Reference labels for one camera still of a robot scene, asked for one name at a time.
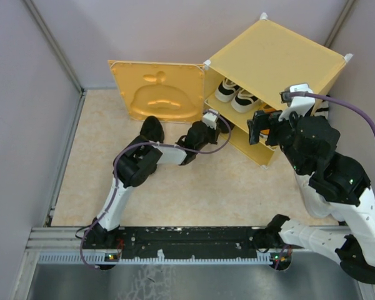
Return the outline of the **orange canvas sneaker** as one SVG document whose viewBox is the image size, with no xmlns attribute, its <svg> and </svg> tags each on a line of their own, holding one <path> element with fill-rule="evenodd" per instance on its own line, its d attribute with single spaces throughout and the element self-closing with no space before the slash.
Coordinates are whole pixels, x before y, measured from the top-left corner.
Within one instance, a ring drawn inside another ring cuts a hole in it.
<svg viewBox="0 0 375 300">
<path fill-rule="evenodd" d="M 265 113 L 272 113 L 274 111 L 276 111 L 272 106 L 268 105 L 268 104 L 264 104 L 261 109 L 265 112 Z"/>
<path fill-rule="evenodd" d="M 268 129 L 264 129 L 262 131 L 260 131 L 260 137 L 263 138 L 263 139 L 267 139 L 269 136 L 269 130 Z"/>
</svg>

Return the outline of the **black white sneaker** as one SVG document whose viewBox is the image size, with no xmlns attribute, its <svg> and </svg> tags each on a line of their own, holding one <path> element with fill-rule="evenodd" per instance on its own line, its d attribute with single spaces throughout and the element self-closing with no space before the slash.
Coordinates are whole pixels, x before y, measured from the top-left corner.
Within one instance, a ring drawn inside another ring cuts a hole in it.
<svg viewBox="0 0 375 300">
<path fill-rule="evenodd" d="M 262 101 L 248 92 L 247 90 L 240 89 L 231 101 L 232 108 L 238 113 L 246 113 L 250 111 L 255 105 L 261 104 Z"/>
<path fill-rule="evenodd" d="M 232 101 L 233 97 L 239 92 L 241 87 L 228 78 L 224 78 L 215 90 L 216 99 L 223 103 Z"/>
</svg>

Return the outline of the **black chunky shoe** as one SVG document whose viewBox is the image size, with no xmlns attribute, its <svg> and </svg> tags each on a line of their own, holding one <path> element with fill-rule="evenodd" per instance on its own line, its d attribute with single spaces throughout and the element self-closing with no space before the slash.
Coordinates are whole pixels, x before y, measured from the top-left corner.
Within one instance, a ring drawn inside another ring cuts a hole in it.
<svg viewBox="0 0 375 300">
<path fill-rule="evenodd" d="M 140 135 L 146 139 L 146 141 L 164 142 L 164 130 L 159 122 L 159 119 L 155 116 L 149 116 L 143 122 Z M 147 178 L 155 172 L 157 163 L 162 156 L 162 152 L 156 149 L 154 146 L 145 145 L 141 146 L 139 150 L 140 168 L 142 176 Z"/>
<path fill-rule="evenodd" d="M 221 134 L 229 134 L 229 132 L 232 131 L 234 127 L 235 125 L 227 119 L 224 119 L 223 121 L 221 119 L 217 120 L 217 128 Z"/>
</svg>

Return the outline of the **yellow shoe cabinet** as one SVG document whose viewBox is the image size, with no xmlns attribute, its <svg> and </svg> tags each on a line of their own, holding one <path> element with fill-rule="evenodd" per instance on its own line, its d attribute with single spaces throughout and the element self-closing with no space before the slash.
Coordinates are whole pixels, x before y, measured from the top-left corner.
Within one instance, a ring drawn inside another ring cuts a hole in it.
<svg viewBox="0 0 375 300">
<path fill-rule="evenodd" d="M 268 20 L 260 20 L 204 62 L 204 106 L 219 112 L 234 124 L 229 142 L 256 164 L 267 168 L 280 153 L 260 139 L 249 144 L 247 121 L 261 108 L 256 104 L 245 113 L 215 97 L 224 78 L 253 93 L 263 104 L 285 110 L 279 93 L 289 86 L 306 83 L 316 94 L 326 95 L 351 59 Z"/>
</svg>

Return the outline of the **yellow cabinet door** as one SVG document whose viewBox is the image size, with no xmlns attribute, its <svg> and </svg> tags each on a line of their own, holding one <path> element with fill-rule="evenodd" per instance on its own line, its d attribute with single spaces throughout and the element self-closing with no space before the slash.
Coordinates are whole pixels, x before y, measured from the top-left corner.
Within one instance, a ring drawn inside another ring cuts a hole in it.
<svg viewBox="0 0 375 300">
<path fill-rule="evenodd" d="M 201 119 L 204 104 L 204 69 L 201 64 L 109 60 L 129 116 L 148 116 L 173 123 Z"/>
</svg>

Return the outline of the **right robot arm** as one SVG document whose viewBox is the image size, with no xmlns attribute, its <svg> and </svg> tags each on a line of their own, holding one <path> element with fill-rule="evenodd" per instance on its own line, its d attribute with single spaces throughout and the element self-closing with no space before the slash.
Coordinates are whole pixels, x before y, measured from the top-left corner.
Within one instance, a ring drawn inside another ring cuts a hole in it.
<svg viewBox="0 0 375 300">
<path fill-rule="evenodd" d="M 284 119 L 282 111 L 256 111 L 247 126 L 250 144 L 259 141 L 261 131 L 269 132 L 267 144 L 280 147 L 295 173 L 308 176 L 309 187 L 351 231 L 334 234 L 277 214 L 266 226 L 268 243 L 310 249 L 353 279 L 375 285 L 375 197 L 361 164 L 336 151 L 339 131 L 322 116 L 292 112 Z"/>
</svg>

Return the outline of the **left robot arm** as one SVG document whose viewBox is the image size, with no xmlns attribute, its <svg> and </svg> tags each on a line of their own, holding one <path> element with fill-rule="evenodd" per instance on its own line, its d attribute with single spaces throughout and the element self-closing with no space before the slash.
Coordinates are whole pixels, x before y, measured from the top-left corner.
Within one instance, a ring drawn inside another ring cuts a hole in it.
<svg viewBox="0 0 375 300">
<path fill-rule="evenodd" d="M 217 144 L 221 133 L 231 134 L 231 125 L 210 111 L 189 128 L 175 144 L 165 144 L 162 124 L 155 116 L 147 117 L 139 135 L 113 161 L 112 185 L 100 213 L 81 237 L 81 249 L 106 249 L 118 240 L 120 218 L 134 189 L 154 174 L 160 164 L 185 166 L 203 151 L 207 144 Z"/>
</svg>

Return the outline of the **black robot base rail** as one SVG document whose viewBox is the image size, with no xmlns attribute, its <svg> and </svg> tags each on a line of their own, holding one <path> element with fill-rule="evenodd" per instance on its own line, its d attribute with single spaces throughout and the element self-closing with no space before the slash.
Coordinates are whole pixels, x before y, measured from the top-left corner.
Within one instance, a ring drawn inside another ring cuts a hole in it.
<svg viewBox="0 0 375 300">
<path fill-rule="evenodd" d="M 294 246 L 264 227 L 117 227 L 95 225 L 80 237 L 79 256 L 92 268 L 117 264 L 265 264 L 285 270 Z"/>
</svg>

